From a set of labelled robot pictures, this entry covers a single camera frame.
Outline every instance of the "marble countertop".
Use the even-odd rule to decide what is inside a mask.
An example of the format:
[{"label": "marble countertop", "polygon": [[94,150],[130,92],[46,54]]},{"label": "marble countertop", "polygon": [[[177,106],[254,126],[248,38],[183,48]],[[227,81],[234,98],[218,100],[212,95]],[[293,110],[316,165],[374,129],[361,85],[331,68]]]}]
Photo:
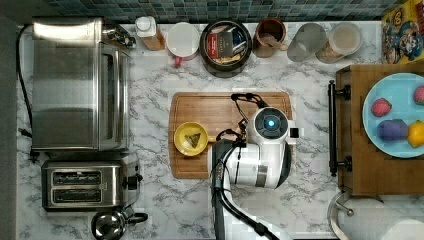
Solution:
[{"label": "marble countertop", "polygon": [[[286,23],[287,44],[303,24]],[[327,31],[336,24],[320,23]],[[176,92],[188,91],[287,92],[297,127],[305,132],[294,147],[290,176],[275,190],[232,186],[233,198],[240,207],[280,226],[293,238],[335,238],[327,220],[328,205],[339,192],[328,167],[327,84],[335,79],[338,69],[347,65],[381,63],[380,22],[355,24],[362,31],[363,44],[355,54],[335,64],[321,63],[315,56],[295,63],[287,58],[286,52],[266,59],[252,54],[244,71],[230,79],[209,74],[200,55],[176,69],[166,51],[148,51],[138,42],[131,52],[129,150],[130,158],[140,161],[144,177],[134,208],[149,214],[149,220],[130,227],[123,239],[215,237],[208,180],[175,179],[169,164],[168,118],[172,97]],[[123,26],[134,33],[133,25]],[[253,35],[256,24],[246,26]],[[160,27],[166,34],[170,25]],[[196,27],[201,31],[205,25]],[[22,62],[31,97],[31,36],[24,38],[28,44],[23,46]],[[19,85],[17,91],[18,129],[29,129]],[[94,213],[46,213],[41,207],[42,161],[28,161],[31,140],[17,134],[17,239],[94,239],[90,230]]]}]

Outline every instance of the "yellow bowl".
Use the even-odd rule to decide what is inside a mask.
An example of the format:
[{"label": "yellow bowl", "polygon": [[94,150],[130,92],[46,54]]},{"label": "yellow bowl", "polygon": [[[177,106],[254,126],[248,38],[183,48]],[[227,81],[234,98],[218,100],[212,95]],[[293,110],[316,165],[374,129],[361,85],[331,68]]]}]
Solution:
[{"label": "yellow bowl", "polygon": [[[186,140],[186,135],[200,133],[199,142],[195,148]],[[195,156],[200,154],[208,146],[208,142],[216,142],[214,137],[209,137],[206,129],[196,122],[186,122],[181,124],[174,134],[175,147],[180,153],[186,156]]]}]

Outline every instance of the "cup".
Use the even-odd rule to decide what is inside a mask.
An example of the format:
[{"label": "cup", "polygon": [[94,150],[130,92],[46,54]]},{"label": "cup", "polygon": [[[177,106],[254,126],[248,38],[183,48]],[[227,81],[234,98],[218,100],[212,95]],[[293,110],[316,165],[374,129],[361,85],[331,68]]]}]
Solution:
[{"label": "cup", "polygon": [[189,61],[196,57],[199,39],[199,32],[189,23],[177,23],[169,29],[166,46],[175,57],[175,67],[181,66],[182,61]]},{"label": "cup", "polygon": [[293,62],[301,62],[324,47],[326,41],[324,28],[316,23],[306,23],[299,28],[291,41],[287,57]]},{"label": "cup", "polygon": [[270,34],[278,43],[281,43],[286,37],[286,27],[278,18],[265,18],[256,27],[253,37],[253,53],[259,58],[271,57],[276,50],[271,44],[262,41],[263,34]]}]

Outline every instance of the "metal handle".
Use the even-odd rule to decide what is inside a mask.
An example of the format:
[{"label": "metal handle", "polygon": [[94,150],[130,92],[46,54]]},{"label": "metal handle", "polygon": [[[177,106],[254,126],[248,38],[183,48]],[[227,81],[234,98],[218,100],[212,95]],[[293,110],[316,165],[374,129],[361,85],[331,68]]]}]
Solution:
[{"label": "metal handle", "polygon": [[118,134],[117,141],[121,143],[125,141],[128,146],[128,59],[129,56],[125,52],[119,52],[119,117],[118,117]]},{"label": "metal handle", "polygon": [[119,73],[119,65],[121,64],[121,61],[119,60],[119,51],[118,50],[115,50],[114,51],[114,53],[113,53],[113,59],[114,59],[114,61],[113,61],[113,63],[115,64],[114,66],[113,66],[113,69],[114,69],[114,80],[115,80],[115,129],[113,130],[113,137],[114,137],[114,139],[115,139],[115,141],[118,143],[118,144],[120,144],[121,143],[121,139],[119,138],[119,124],[120,124],[120,121],[119,121],[119,111],[120,111],[120,105],[121,105],[121,90],[120,90],[120,86],[121,86],[121,83],[120,83],[120,73]]},{"label": "metal handle", "polygon": [[135,213],[133,217],[128,219],[128,224],[137,224],[146,221],[149,216],[146,213]]},{"label": "metal handle", "polygon": [[343,206],[343,205],[341,205],[340,203],[338,203],[337,201],[336,201],[336,207],[340,210],[340,211],[342,211],[342,212],[344,212],[348,217],[351,217],[351,216],[353,216],[354,214],[355,214],[355,212],[353,211],[353,209],[351,209],[351,208],[347,208],[347,207],[345,207],[345,206]]},{"label": "metal handle", "polygon": [[345,162],[338,162],[337,161],[337,114],[336,114],[336,96],[343,96],[344,100],[349,101],[350,100],[350,85],[345,85],[343,89],[336,90],[336,84],[334,83],[334,80],[330,81],[330,84],[328,84],[328,112],[329,112],[329,134],[330,134],[330,172],[331,176],[335,177],[337,173],[337,168],[339,166],[346,166],[348,168],[348,171],[352,171],[352,161],[350,158],[346,159]]}]

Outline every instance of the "electric kettle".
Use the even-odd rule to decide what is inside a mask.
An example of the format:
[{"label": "electric kettle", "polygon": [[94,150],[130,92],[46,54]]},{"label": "electric kettle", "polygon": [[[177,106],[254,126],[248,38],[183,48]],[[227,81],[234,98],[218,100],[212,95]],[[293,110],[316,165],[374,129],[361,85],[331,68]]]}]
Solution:
[{"label": "electric kettle", "polygon": [[122,211],[99,212],[91,220],[91,233],[97,240],[118,240],[127,224],[135,225],[148,219],[146,213],[134,213],[131,207]]}]

